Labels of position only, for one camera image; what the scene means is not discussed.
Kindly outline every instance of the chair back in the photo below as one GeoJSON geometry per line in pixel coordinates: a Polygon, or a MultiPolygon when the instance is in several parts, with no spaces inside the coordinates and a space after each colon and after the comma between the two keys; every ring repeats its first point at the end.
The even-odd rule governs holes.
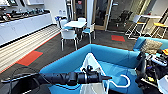
{"type": "Polygon", "coordinates": [[[61,21],[60,21],[61,28],[63,28],[66,23],[67,23],[67,20],[66,20],[66,19],[61,20],[61,21]]]}
{"type": "Polygon", "coordinates": [[[78,18],[79,22],[86,22],[86,18],[78,18]]]}
{"type": "Polygon", "coordinates": [[[95,23],[93,23],[93,24],[90,26],[90,33],[94,31],[94,26],[95,26],[95,23]]]}
{"type": "Polygon", "coordinates": [[[62,30],[61,36],[63,39],[74,39],[75,30],[62,30]]]}
{"type": "Polygon", "coordinates": [[[141,18],[141,15],[135,15],[133,22],[137,23],[139,21],[139,19],[141,18]]]}

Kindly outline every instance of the white wall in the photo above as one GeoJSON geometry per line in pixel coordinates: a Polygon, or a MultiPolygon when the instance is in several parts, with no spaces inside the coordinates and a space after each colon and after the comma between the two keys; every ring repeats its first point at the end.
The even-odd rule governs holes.
{"type": "Polygon", "coordinates": [[[32,9],[36,9],[36,8],[44,9],[44,5],[26,5],[26,0],[23,0],[25,7],[21,5],[20,0],[16,0],[16,2],[18,6],[5,7],[7,9],[6,12],[11,13],[12,10],[19,12],[19,9],[21,9],[22,12],[26,12],[27,11],[26,9],[28,9],[29,11],[31,11],[32,9]]]}
{"type": "Polygon", "coordinates": [[[50,10],[52,21],[56,24],[56,16],[65,16],[67,17],[67,8],[65,0],[44,0],[44,8],[50,10]]]}

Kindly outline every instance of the carpet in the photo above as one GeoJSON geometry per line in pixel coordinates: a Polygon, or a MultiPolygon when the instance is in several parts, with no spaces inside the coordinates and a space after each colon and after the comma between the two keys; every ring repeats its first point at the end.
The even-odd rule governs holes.
{"type": "Polygon", "coordinates": [[[32,51],[26,56],[24,56],[22,59],[17,61],[17,64],[25,65],[28,66],[30,65],[33,61],[35,61],[39,56],[41,56],[43,53],[38,52],[38,51],[32,51]]]}
{"type": "Polygon", "coordinates": [[[122,41],[125,42],[125,39],[123,36],[117,36],[117,35],[111,35],[111,39],[115,41],[122,41]]]}

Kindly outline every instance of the black cable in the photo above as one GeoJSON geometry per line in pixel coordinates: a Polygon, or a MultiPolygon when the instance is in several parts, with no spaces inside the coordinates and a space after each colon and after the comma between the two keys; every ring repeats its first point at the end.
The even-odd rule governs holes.
{"type": "Polygon", "coordinates": [[[61,86],[61,85],[55,85],[55,86],[59,86],[59,87],[62,87],[62,88],[68,89],[68,90],[76,90],[77,88],[79,88],[81,86],[81,84],[79,84],[78,87],[76,87],[74,89],[70,89],[70,88],[67,88],[67,87],[64,87],[64,86],[61,86]]]}
{"type": "Polygon", "coordinates": [[[30,67],[27,67],[27,66],[17,68],[17,69],[12,73],[11,78],[10,78],[9,94],[12,94],[12,79],[13,79],[14,73],[15,73],[17,70],[24,69],[24,68],[31,69],[31,70],[33,70],[35,73],[39,74],[39,72],[37,72],[36,70],[34,70],[34,69],[30,68],[30,67]]]}
{"type": "MultiPolygon", "coordinates": [[[[30,68],[30,67],[27,67],[27,66],[25,66],[25,67],[20,67],[20,68],[16,69],[16,70],[12,73],[12,75],[11,75],[9,94],[12,94],[12,79],[13,79],[14,73],[15,73],[17,70],[24,69],[24,68],[28,68],[28,69],[33,70],[35,73],[39,74],[47,83],[52,84],[50,81],[48,81],[43,75],[41,75],[41,74],[40,74],[39,72],[37,72],[36,70],[34,70],[34,69],[30,68]]],[[[37,84],[38,87],[39,87],[39,89],[36,91],[36,93],[37,93],[37,92],[39,92],[39,90],[40,90],[40,84],[39,84],[39,82],[38,82],[36,79],[34,79],[34,81],[36,82],[36,84],[37,84]]],[[[59,87],[62,87],[62,88],[68,89],[68,90],[76,90],[77,88],[79,88],[79,87],[81,86],[81,84],[79,84],[79,86],[76,87],[76,88],[74,88],[74,89],[70,89],[70,88],[67,88],[67,87],[64,87],[64,86],[61,86],[61,85],[55,85],[55,86],[59,86],[59,87]]]]}
{"type": "MultiPolygon", "coordinates": [[[[41,76],[47,83],[52,84],[52,83],[51,83],[50,81],[48,81],[43,75],[40,74],[40,76],[41,76]]],[[[81,84],[79,84],[78,87],[76,87],[76,88],[74,88],[74,89],[70,89],[70,88],[67,88],[67,87],[64,87],[64,86],[61,86],[61,85],[56,85],[56,84],[52,84],[52,85],[55,85],[55,86],[58,86],[58,87],[62,87],[62,88],[68,89],[68,90],[76,90],[77,88],[79,88],[79,87],[81,86],[81,84]]]]}

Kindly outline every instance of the doorway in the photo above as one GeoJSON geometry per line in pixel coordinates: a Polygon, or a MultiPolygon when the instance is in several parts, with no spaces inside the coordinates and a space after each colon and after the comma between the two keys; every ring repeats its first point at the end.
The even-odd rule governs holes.
{"type": "Polygon", "coordinates": [[[94,0],[92,23],[95,23],[95,29],[106,29],[110,4],[112,1],[113,0],[94,0]]]}
{"type": "Polygon", "coordinates": [[[113,0],[109,20],[107,23],[108,31],[125,32],[126,21],[129,20],[132,12],[133,0],[113,0]]]}
{"type": "Polygon", "coordinates": [[[72,0],[73,20],[77,21],[79,17],[86,18],[87,0],[72,0]]]}

